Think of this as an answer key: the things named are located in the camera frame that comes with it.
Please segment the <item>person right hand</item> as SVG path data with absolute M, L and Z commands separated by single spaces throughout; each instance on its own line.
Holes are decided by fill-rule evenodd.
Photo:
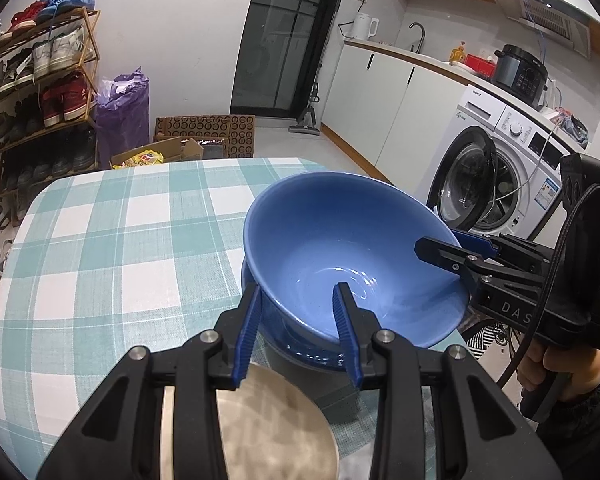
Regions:
M 545 348 L 533 339 L 517 367 L 517 380 L 524 390 L 534 391 L 544 382 L 549 372 L 567 374 L 570 377 L 568 384 L 562 389 L 562 400 L 583 396 L 600 385 L 600 350 Z

